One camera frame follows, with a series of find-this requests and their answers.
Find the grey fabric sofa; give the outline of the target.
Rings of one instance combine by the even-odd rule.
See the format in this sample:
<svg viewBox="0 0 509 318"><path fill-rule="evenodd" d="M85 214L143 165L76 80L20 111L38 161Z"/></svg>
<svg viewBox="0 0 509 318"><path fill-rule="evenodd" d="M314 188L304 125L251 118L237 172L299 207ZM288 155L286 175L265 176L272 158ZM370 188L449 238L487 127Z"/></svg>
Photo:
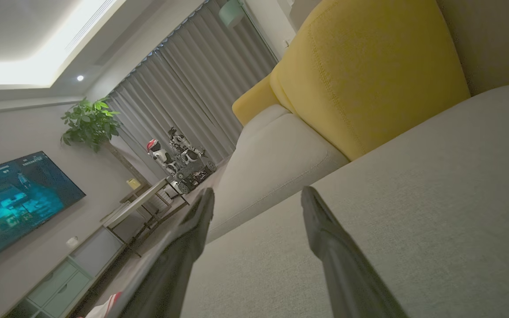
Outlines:
<svg viewBox="0 0 509 318"><path fill-rule="evenodd" d="M509 318L509 0L436 0L470 97L349 160L281 104L243 126L181 318L333 318L316 189L409 318Z"/></svg>

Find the wall-mounted flat television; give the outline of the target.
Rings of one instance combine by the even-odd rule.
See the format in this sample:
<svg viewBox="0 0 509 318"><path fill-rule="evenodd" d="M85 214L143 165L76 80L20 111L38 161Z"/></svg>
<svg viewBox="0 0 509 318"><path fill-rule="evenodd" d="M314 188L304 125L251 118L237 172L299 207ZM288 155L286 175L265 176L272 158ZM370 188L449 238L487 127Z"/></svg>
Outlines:
<svg viewBox="0 0 509 318"><path fill-rule="evenodd" d="M42 151L0 164L0 253L84 197Z"/></svg>

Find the pale green television cabinet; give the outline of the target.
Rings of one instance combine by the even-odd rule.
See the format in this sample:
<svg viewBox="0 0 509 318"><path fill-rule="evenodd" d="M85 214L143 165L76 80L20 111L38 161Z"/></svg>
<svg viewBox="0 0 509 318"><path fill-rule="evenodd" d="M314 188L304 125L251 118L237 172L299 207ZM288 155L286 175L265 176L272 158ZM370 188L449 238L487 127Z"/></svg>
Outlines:
<svg viewBox="0 0 509 318"><path fill-rule="evenodd" d="M66 318L126 248L101 226L52 269L2 318Z"/></svg>

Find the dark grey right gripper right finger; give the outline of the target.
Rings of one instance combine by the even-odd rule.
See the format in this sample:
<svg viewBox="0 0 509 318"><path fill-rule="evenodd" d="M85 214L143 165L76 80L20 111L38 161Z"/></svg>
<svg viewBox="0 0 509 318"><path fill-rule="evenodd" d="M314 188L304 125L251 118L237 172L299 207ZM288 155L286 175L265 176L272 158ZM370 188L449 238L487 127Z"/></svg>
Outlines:
<svg viewBox="0 0 509 318"><path fill-rule="evenodd" d="M334 318L409 318L319 192L301 192L311 251L321 260Z"/></svg>

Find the mint round wall device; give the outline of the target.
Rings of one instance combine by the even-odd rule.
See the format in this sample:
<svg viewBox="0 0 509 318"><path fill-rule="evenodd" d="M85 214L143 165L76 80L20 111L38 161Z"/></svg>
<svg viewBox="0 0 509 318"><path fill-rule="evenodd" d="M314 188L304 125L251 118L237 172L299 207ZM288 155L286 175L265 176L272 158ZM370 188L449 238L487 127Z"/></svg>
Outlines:
<svg viewBox="0 0 509 318"><path fill-rule="evenodd" d="M241 0L228 0L219 10L221 22L230 29L238 25L245 16Z"/></svg>

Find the light-topped coffee table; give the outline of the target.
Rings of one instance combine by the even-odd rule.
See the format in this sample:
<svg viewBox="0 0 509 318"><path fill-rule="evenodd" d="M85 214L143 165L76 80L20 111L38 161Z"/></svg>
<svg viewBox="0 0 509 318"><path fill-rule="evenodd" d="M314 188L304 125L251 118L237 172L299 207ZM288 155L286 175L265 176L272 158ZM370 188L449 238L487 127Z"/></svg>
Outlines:
<svg viewBox="0 0 509 318"><path fill-rule="evenodd" d="M141 234L143 234L143 232L147 229L149 231L153 231L153 226L157 226L161 222L163 222L163 219L160 217L160 215L164 215L164 213L170 211L172 208L172 204L166 201L159 194L159 191L165 189L167 186L170 189L173 189L176 192L176 196L183 201L183 203L179 207L184 207L184 205L187 206L190 205L190 202L181 193L178 193L178 190L176 190L176 188L171 184L169 179L164 178L161 179L161 181L159 181L155 185L152 185L149 189L147 189L141 195L136 197L132 202L123 203L121 207L117 208L115 211L111 212L109 215L104 217L103 227L105 227L105 229L107 229L109 233L113 234L118 240L120 240L123 243L123 245L129 248L131 252L133 252L138 257L141 257L141 255L137 251L136 243L138 242ZM166 209L156 212L152 212L150 209L148 209L147 202L149 202L150 199L154 197L160 199L160 201L164 203L164 205L166 205ZM124 220L126 220L129 216L131 216L133 213L138 212L140 208L146 212L148 218L144 217L144 223L140 227L139 231L135 235L133 235L133 237L127 240L124 240L123 238L119 237L119 235L114 231L115 228L121 225L121 223Z"/></svg>

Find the grey wheeled robot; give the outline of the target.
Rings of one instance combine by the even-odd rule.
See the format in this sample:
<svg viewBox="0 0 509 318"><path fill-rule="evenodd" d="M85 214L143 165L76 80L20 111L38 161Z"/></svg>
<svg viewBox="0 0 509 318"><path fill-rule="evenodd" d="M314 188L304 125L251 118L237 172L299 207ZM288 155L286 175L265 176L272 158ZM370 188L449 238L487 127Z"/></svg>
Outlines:
<svg viewBox="0 0 509 318"><path fill-rule="evenodd" d="M172 126L167 133L170 149L179 165L175 175L176 187L181 193L188 194L215 173L217 166L208 159L206 151L193 147L175 127Z"/></svg>

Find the yellow sofa cushion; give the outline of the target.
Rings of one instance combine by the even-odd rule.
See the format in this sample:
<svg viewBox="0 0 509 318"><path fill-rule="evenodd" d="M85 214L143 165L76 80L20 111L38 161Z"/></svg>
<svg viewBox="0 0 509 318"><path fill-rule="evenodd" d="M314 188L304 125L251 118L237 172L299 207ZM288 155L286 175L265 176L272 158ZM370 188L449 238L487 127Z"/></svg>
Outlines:
<svg viewBox="0 0 509 318"><path fill-rule="evenodd" d="M233 103L232 112L245 126L261 111L276 104L280 102L271 88L270 75L267 75Z"/></svg>
<svg viewBox="0 0 509 318"><path fill-rule="evenodd" d="M436 0L321 0L270 86L349 160L471 96Z"/></svg>

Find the white robot with red cap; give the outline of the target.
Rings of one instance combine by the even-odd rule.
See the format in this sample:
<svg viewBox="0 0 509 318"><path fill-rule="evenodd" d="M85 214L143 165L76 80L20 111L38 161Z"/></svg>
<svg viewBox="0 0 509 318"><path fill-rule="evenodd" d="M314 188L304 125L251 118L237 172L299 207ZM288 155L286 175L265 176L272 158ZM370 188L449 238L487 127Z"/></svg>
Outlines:
<svg viewBox="0 0 509 318"><path fill-rule="evenodd" d="M162 148L161 143L157 139L151 139L151 141L147 143L147 153L153 157L154 161L156 161L164 171L172 176L177 174L179 166L176 160L169 151Z"/></svg>

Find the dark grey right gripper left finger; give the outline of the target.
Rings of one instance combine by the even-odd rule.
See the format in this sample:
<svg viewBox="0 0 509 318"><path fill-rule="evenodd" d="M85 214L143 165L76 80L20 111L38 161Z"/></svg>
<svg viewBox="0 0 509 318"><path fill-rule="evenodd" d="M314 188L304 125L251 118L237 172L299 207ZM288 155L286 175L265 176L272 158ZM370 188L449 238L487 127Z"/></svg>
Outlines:
<svg viewBox="0 0 509 318"><path fill-rule="evenodd" d="M203 189L120 296L120 318L180 318L194 262L206 246L215 195Z"/></svg>

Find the grey pleated curtain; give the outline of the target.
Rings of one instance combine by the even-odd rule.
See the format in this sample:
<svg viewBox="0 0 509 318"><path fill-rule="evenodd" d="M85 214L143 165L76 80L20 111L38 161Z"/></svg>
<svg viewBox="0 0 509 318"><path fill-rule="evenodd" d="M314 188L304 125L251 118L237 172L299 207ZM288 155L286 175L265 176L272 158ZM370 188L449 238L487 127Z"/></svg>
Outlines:
<svg viewBox="0 0 509 318"><path fill-rule="evenodd" d="M221 21L227 2L204 0L109 94L122 137L155 172L146 145L167 148L171 128L214 163L228 159L243 129L233 103L277 64L247 17L232 28Z"/></svg>

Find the green potted plant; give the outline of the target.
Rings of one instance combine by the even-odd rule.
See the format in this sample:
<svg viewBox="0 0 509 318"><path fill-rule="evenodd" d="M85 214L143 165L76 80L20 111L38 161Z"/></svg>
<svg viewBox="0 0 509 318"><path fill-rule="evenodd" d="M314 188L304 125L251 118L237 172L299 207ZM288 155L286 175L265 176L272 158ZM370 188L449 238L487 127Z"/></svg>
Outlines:
<svg viewBox="0 0 509 318"><path fill-rule="evenodd" d="M95 102L84 98L67 110L61 117L67 130L60 142L68 146L85 145L95 153L106 149L139 183L148 184L147 179L111 143L113 137L120 135L122 123L117 119L119 111L111 110L108 100L108 96Z"/></svg>

